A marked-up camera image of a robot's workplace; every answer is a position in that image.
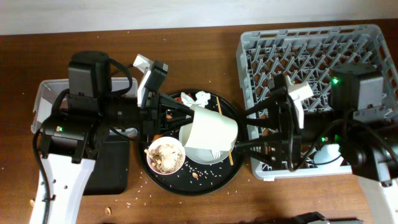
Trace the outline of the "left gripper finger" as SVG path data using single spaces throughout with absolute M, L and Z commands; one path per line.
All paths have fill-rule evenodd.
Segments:
M 180 116 L 176 118 L 166 119 L 161 124 L 161 133 L 169 133 L 175 129 L 179 129 L 182 126 L 190 124 L 193 122 L 193 117 L 191 116 Z
M 183 103 L 175 100 L 171 96 L 166 95 L 164 93 L 160 94 L 160 105 L 163 108 L 179 111 L 181 113 L 184 113 L 185 115 L 194 117 L 195 112 L 193 110 L 191 110 L 188 106 L 184 105 Z

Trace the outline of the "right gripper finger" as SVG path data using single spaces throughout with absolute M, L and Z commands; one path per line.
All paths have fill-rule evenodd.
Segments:
M 233 151 L 255 159 L 275 159 L 277 157 L 275 135 L 268 135 L 249 141 L 236 143 Z
M 241 124 L 247 124 L 251 126 L 257 126 L 262 128 L 278 128 L 279 127 L 279 103 L 284 103 L 286 90 L 275 90 L 271 92 L 270 97 L 266 100 L 254 105 L 243 111 L 238 116 L 238 122 Z M 267 112 L 266 118 L 250 118 L 250 115 L 258 115 L 260 112 Z

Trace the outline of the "white plastic fork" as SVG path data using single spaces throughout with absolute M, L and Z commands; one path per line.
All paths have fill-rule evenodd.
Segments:
M 220 157 L 221 157 L 220 151 L 211 150 L 211 153 L 212 153 L 212 156 L 213 156 L 213 158 L 214 158 L 215 160 L 220 159 Z

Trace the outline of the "white paper cup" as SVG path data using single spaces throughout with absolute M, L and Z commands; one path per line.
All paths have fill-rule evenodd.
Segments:
M 235 120 L 215 111 L 191 105 L 193 122 L 180 128 L 182 146 L 193 149 L 229 151 L 238 137 Z

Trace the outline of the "grey plate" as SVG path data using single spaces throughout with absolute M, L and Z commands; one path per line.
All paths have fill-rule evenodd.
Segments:
M 228 157 L 228 151 L 220 151 L 221 157 L 218 160 L 215 160 L 212 156 L 211 150 L 206 149 L 193 149 L 184 147 L 186 150 L 186 155 L 192 161 L 204 164 L 204 165 L 211 165 L 221 162 L 222 160 Z

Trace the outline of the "wooden chopstick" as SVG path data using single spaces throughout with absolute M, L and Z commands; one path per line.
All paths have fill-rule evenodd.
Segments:
M 217 105 L 218 105 L 218 112 L 219 112 L 220 115 L 223 115 L 222 109 L 221 109 L 220 99 L 219 99 L 218 96 L 216 96 L 216 101 L 217 101 Z M 231 151 L 228 151 L 228 158 L 229 158 L 230 165 L 233 166 L 234 162 L 233 162 L 233 157 L 232 157 Z

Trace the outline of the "light blue cup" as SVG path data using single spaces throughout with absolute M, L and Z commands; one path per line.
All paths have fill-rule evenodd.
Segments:
M 339 167 L 343 162 L 343 158 L 340 153 L 340 146 L 338 144 L 327 144 L 324 145 L 314 155 L 313 162 L 316 166 L 324 169 L 331 167 Z

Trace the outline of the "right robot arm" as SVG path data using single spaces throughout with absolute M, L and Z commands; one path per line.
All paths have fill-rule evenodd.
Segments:
M 312 97 L 308 83 L 287 75 L 269 83 L 268 99 L 238 118 L 243 126 L 271 129 L 256 139 L 236 143 L 234 151 L 291 172 L 308 163 L 311 150 L 337 144 L 340 158 L 358 177 L 376 223 L 397 222 L 397 123 L 386 121 L 381 71 L 366 64 L 344 64 L 332 71 L 326 114 L 306 114 L 302 101 Z M 309 151 L 302 153 L 302 147 Z

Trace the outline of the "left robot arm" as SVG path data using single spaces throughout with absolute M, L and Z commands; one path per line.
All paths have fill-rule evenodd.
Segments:
M 100 51 L 72 56 L 69 87 L 59 93 L 32 140 L 40 174 L 31 223 L 76 222 L 84 189 L 110 132 L 135 128 L 155 136 L 193 121 L 192 109 L 159 92 L 169 69 L 166 63 L 138 55 L 133 66 L 144 76 L 137 95 L 130 98 L 129 88 L 115 91 L 111 83 L 112 67 L 133 81 L 127 65 Z

